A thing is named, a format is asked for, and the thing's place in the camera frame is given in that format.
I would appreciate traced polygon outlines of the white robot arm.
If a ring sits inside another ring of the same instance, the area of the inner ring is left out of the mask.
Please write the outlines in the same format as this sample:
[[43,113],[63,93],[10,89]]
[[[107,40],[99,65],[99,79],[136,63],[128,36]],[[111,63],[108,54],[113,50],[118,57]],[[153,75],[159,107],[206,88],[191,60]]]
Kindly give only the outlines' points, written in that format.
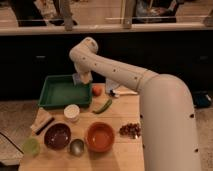
[[178,77],[101,57],[84,38],[69,52],[83,81],[94,71],[139,94],[145,171],[202,171],[192,95]]

